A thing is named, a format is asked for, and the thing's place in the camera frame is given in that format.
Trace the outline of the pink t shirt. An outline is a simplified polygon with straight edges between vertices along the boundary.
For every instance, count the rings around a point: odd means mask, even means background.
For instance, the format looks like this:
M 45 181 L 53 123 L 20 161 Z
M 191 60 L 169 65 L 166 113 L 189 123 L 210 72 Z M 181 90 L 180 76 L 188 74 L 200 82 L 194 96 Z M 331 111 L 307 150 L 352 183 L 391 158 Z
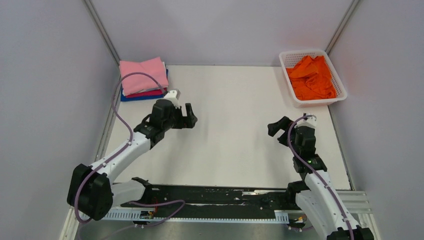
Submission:
M 125 61 L 119 62 L 120 75 L 125 77 L 122 81 L 123 95 L 159 90 L 167 88 L 169 81 L 165 63 L 160 57 L 155 57 L 142 62 Z

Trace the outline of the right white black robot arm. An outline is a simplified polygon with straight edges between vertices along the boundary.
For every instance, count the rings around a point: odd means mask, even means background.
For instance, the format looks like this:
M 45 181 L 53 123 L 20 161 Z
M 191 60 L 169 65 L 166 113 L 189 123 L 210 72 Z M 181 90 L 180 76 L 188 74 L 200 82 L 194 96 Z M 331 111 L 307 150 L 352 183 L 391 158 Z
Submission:
M 284 116 L 267 126 L 271 137 L 283 132 L 277 140 L 290 148 L 293 167 L 301 177 L 288 184 L 286 204 L 300 208 L 322 240 L 373 240 L 372 231 L 352 216 L 333 187 L 328 168 L 316 153 L 316 127 L 317 118 L 310 113 L 296 120 Z

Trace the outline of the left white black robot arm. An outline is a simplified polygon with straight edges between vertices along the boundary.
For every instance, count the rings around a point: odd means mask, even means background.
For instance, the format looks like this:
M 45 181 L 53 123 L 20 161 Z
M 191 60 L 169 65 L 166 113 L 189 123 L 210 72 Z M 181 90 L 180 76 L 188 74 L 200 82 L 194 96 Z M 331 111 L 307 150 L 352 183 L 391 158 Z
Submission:
M 153 193 L 140 178 L 115 183 L 116 178 L 137 158 L 150 151 L 170 129 L 192 129 L 198 118 L 190 103 L 185 104 L 186 115 L 177 100 L 157 100 L 150 114 L 136 127 L 129 137 L 111 154 L 90 164 L 79 164 L 72 172 L 67 203 L 74 208 L 74 215 L 82 223 L 103 219 L 115 206 L 135 201 L 149 206 Z

